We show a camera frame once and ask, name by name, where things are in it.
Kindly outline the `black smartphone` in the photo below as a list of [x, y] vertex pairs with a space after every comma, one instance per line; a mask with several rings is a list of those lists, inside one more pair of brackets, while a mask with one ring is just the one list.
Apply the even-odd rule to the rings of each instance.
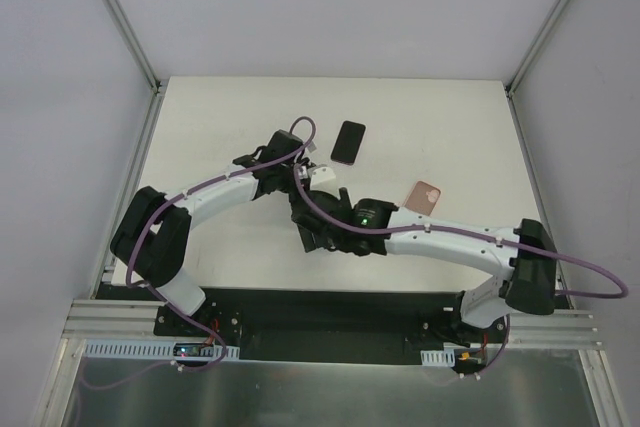
[[330, 159], [334, 162], [353, 165], [357, 159], [366, 126], [361, 123], [345, 120], [334, 143]]

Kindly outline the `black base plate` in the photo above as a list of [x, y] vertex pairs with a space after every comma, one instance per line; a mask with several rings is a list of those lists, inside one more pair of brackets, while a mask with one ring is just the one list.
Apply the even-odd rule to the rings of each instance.
[[501, 343], [518, 314], [480, 329], [463, 325], [456, 293], [208, 288], [189, 323], [156, 309], [156, 337], [201, 338], [209, 330], [249, 361], [418, 365], [446, 345]]

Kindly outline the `metal front sheet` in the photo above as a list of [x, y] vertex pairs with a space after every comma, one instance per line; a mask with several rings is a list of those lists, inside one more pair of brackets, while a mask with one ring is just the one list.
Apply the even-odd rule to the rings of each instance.
[[85, 339], [57, 352], [38, 426], [626, 426], [597, 350], [511, 346], [460, 377], [423, 366], [92, 358]]

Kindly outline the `pink phone case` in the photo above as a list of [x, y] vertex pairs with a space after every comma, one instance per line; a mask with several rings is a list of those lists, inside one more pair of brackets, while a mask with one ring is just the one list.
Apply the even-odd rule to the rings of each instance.
[[402, 206], [419, 215], [430, 216], [441, 196], [441, 190], [425, 181], [417, 181]]

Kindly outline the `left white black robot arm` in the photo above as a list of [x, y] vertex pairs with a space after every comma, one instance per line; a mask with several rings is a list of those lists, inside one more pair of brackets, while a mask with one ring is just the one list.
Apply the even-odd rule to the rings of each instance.
[[212, 179], [173, 195], [150, 186], [138, 190], [109, 245], [126, 266], [125, 284], [164, 301], [188, 335], [218, 339], [206, 294], [183, 267], [190, 232], [227, 209], [284, 190], [294, 160], [311, 143], [278, 130], [267, 145], [235, 159]]

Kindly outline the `right aluminium frame post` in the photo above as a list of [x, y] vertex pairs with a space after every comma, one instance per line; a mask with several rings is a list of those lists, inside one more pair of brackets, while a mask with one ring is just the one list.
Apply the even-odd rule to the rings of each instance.
[[554, 29], [559, 25], [572, 1], [573, 0], [554, 0], [515, 72], [510, 77], [510, 80], [505, 84], [505, 93], [508, 99], [511, 99], [517, 92], [534, 62], [542, 53], [543, 48], [551, 38]]

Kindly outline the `left aluminium frame post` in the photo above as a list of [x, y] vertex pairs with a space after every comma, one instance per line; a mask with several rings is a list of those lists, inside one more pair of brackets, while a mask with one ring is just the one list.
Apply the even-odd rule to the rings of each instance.
[[146, 84], [154, 94], [161, 93], [163, 82], [152, 67], [120, 0], [102, 0], [102, 2]]

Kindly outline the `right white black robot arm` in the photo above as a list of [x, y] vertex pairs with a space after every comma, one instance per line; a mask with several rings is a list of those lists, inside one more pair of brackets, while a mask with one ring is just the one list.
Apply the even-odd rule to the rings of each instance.
[[515, 228], [464, 227], [377, 199], [352, 204], [346, 190], [334, 196], [302, 189], [288, 197], [308, 252], [426, 257], [488, 274], [457, 294], [443, 324], [433, 324], [452, 343], [473, 341], [514, 312], [548, 316], [555, 310], [556, 249], [537, 220], [523, 219]]

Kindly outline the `aluminium frame post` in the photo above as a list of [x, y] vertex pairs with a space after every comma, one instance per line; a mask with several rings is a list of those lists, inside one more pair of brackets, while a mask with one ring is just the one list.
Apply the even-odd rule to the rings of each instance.
[[146, 84], [154, 94], [161, 93], [163, 82], [152, 67], [120, 0], [102, 0], [102, 2]]
[[551, 38], [554, 29], [559, 25], [572, 1], [573, 0], [554, 0], [515, 72], [510, 77], [510, 80], [505, 84], [505, 93], [508, 99], [511, 99], [517, 92], [534, 62], [542, 53], [543, 48]]

